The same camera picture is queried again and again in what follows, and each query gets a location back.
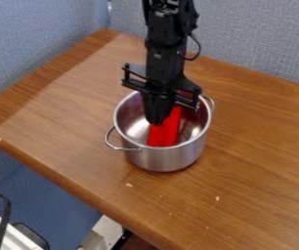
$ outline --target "red object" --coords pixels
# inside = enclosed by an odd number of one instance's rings
[[[148,146],[174,146],[178,134],[181,107],[174,106],[162,125],[150,125]]]

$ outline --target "pot rim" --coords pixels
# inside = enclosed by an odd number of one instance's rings
[[[124,100],[121,101],[121,103],[116,106],[116,109],[114,109],[114,112],[113,112],[113,124],[114,124],[114,127],[116,127],[116,130],[117,132],[120,133],[120,135],[122,136],[122,138],[130,142],[133,145],[138,146],[140,148],[149,148],[149,149],[173,149],[173,148],[177,148],[180,146],[185,146],[188,144],[190,144],[194,140],[198,139],[198,137],[202,136],[202,134],[206,132],[208,128],[209,128],[209,125],[210,125],[210,118],[212,118],[212,110],[209,108],[209,104],[208,104],[208,101],[206,99],[200,96],[200,100],[201,102],[204,103],[205,107],[206,107],[206,111],[208,111],[208,122],[206,122],[206,126],[205,128],[202,129],[201,133],[197,135],[197,137],[194,137],[193,139],[185,141],[184,143],[178,144],[178,145],[174,145],[174,146],[148,146],[148,145],[142,145],[140,143],[137,143],[136,141],[133,141],[132,139],[128,138],[128,136],[122,133],[120,127],[118,127],[118,124],[116,122],[116,117],[117,117],[117,113],[118,113],[118,110],[124,104],[125,101],[128,101],[133,96],[136,95],[140,95],[141,93],[138,91],[134,91],[132,92],[125,98]]]

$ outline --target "black cable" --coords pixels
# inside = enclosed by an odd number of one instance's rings
[[[6,233],[6,227],[9,223],[12,204],[10,204],[9,199],[2,194],[0,194],[0,199],[4,200],[4,213],[2,213],[2,218],[0,222],[0,249],[1,249],[2,240],[4,240],[5,233]]]
[[[186,61],[193,61],[198,56],[200,56],[200,53],[201,53],[201,50],[202,50],[202,46],[201,46],[201,43],[196,37],[196,35],[193,33],[190,33],[189,37],[192,37],[192,39],[194,40],[197,46],[198,46],[198,52],[196,53],[196,55],[192,57],[192,58],[186,58],[185,55],[182,55],[181,51],[178,50],[177,51],[177,55]]]

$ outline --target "stainless steel pot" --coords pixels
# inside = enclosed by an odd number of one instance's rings
[[[182,108],[177,144],[148,146],[149,123],[145,120],[142,98],[138,92],[133,92],[114,109],[114,126],[105,134],[105,143],[112,149],[125,151],[129,161],[148,170],[180,170],[201,156],[213,109],[213,100],[200,97],[197,112]],[[114,129],[121,135],[122,146],[109,142]]]

